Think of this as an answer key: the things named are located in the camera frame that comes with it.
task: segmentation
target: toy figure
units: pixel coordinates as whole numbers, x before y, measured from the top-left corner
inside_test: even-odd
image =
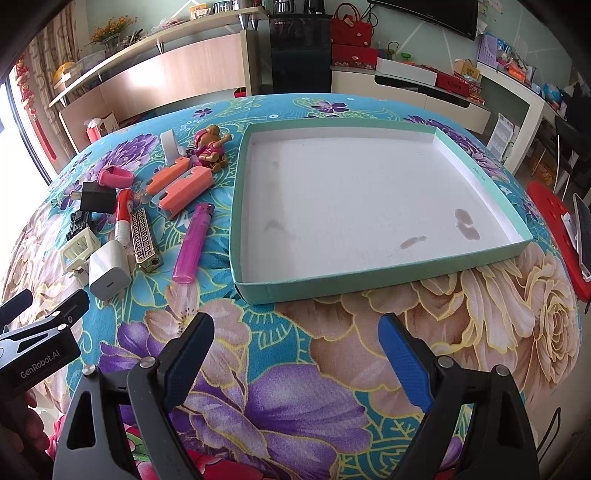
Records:
[[[231,139],[231,134],[220,137],[220,129],[217,125],[209,125],[195,134],[195,148],[197,148],[195,155],[204,166],[211,168],[213,173],[217,173],[228,166],[223,145]]]

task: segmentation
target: tv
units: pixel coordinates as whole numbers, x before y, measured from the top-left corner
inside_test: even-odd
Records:
[[[476,39],[478,0],[368,0],[369,4],[401,10]]]

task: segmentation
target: white box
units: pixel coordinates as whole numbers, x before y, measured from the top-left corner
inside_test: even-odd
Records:
[[[391,77],[431,85],[432,87],[435,87],[437,81],[437,73],[400,61],[378,59],[375,71]]]
[[[532,240],[476,161],[428,125],[252,124],[234,188],[230,267],[252,304],[432,278],[515,257]]]

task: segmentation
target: black chair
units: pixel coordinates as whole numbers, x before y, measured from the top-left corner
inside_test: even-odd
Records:
[[[544,152],[540,156],[540,159],[538,160],[538,163],[536,164],[531,175],[534,175],[535,171],[540,165],[540,162],[542,161],[542,158],[544,157],[544,154],[546,151],[549,151],[556,158],[557,162],[556,181],[554,182],[553,189],[555,194],[558,193],[557,186],[560,169],[562,168],[563,171],[569,175],[564,187],[564,193],[562,195],[562,199],[564,200],[564,197],[566,196],[566,190],[569,187],[571,176],[577,175],[578,173],[584,173],[591,169],[591,163],[589,162],[589,157],[591,157],[591,136],[581,133],[572,124],[568,123],[558,115],[556,116],[555,126],[556,135],[553,135],[553,133],[551,133],[548,128],[540,129],[538,132],[537,138],[544,146]],[[568,148],[579,156],[579,159],[574,167],[570,165],[569,158],[564,155],[564,151]]]
[[[577,163],[572,168],[568,161],[564,164],[563,168],[569,175],[564,187],[564,193],[562,195],[562,199],[564,200],[564,197],[566,196],[566,190],[569,188],[571,176],[587,172],[589,169],[591,169],[591,163],[589,162],[589,158],[591,157],[591,138],[589,135],[581,133],[572,124],[568,123],[558,115],[556,116],[555,122],[558,150],[560,151],[560,141],[562,140],[562,142],[566,144],[567,147],[571,148],[571,150],[579,156]],[[557,155],[556,159],[558,165],[556,169],[557,174],[556,183],[554,184],[554,193],[558,193],[556,187],[558,185],[558,172],[560,170],[560,156]]]

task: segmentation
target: flower vase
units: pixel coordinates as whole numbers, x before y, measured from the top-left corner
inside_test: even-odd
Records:
[[[121,33],[112,35],[101,42],[105,46],[106,56],[116,54],[121,49]]]

